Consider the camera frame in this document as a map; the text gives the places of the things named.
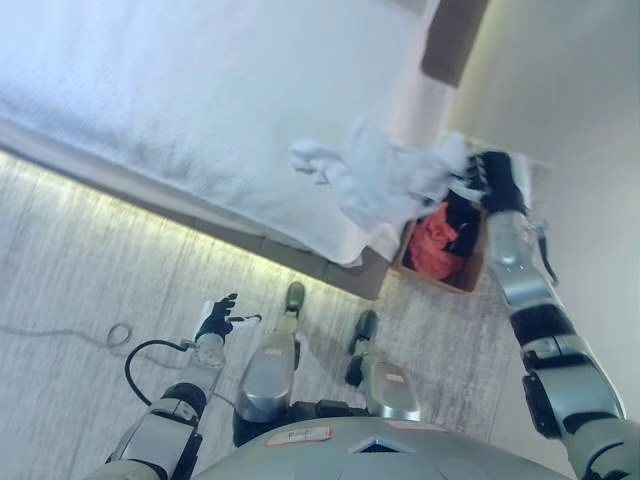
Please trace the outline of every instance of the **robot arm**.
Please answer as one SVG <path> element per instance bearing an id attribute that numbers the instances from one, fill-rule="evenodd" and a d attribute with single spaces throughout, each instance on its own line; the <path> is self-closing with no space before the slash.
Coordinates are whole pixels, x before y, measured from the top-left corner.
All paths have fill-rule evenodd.
<path id="1" fill-rule="evenodd" d="M 533 423 L 545 437 L 562 441 L 578 478 L 640 478 L 640 426 L 625 418 L 615 388 L 533 263 L 515 164 L 503 153 L 483 156 L 489 266 L 511 310 Z"/>
<path id="2" fill-rule="evenodd" d="M 85 480 L 188 480 L 202 436 L 198 423 L 224 367 L 224 337 L 235 294 L 217 302 L 195 336 L 176 384 L 123 435 L 106 465 Z"/>

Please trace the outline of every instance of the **gray carpet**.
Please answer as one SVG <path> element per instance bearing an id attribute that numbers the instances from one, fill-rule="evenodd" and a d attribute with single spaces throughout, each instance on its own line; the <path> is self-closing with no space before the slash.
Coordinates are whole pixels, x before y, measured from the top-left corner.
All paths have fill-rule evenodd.
<path id="1" fill-rule="evenodd" d="M 112 324 L 128 322 L 134 338 L 116 352 L 123 354 L 149 338 L 190 337 L 205 299 L 237 291 L 236 313 L 265 320 L 228 341 L 218 392 L 233 398 L 293 280 L 307 287 L 296 399 L 362 405 L 342 381 L 345 346 L 358 314 L 374 307 L 382 319 L 378 344 L 406 368 L 424 420 L 488 438 L 514 340 L 486 275 L 475 294 L 461 296 L 390 272 L 372 303 L 0 154 L 3 325 L 73 328 L 104 339 Z M 77 338 L 0 339 L 2 478 L 81 478 L 144 410 L 125 383 L 123 359 Z M 184 362 L 172 352 L 153 355 Z M 154 396 L 176 372 L 139 360 L 134 376 Z M 212 401 L 198 471 L 232 449 L 231 414 Z"/>

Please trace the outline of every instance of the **black cloth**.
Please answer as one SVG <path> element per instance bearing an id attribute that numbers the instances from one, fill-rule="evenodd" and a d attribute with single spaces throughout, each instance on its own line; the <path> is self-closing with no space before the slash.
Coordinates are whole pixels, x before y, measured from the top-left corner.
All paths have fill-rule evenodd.
<path id="1" fill-rule="evenodd" d="M 447 244 L 446 250 L 460 257 L 470 257 L 480 233 L 480 212 L 469 200 L 449 191 L 447 223 L 458 232 L 458 238 Z"/>

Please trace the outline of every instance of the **white cloth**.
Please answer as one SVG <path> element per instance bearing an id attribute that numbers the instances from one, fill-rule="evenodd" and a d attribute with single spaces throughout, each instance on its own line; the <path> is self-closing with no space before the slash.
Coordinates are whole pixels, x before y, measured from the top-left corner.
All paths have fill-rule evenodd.
<path id="1" fill-rule="evenodd" d="M 463 177 L 467 151 L 462 136 L 445 136 L 433 148 L 411 151 L 394 146 L 370 120 L 355 123 L 344 149 L 303 139 L 291 147 L 292 165 L 329 184 L 340 209 L 372 236 L 431 212 L 447 195 L 455 176 Z"/>

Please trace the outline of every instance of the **white bed sheet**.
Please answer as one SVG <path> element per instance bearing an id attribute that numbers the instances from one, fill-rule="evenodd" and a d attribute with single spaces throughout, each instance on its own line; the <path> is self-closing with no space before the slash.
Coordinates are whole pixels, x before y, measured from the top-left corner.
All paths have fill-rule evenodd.
<path id="1" fill-rule="evenodd" d="M 288 147 L 308 135 L 340 144 L 361 113 L 405 144 L 435 136 L 453 89 L 418 65 L 437 2 L 403 3 L 7 4 L 0 118 L 185 193 L 223 226 L 341 264 L 372 242 L 390 258 L 397 233 L 369 238 L 329 188 L 291 170 Z M 100 168 L 84 170 L 100 183 Z"/>

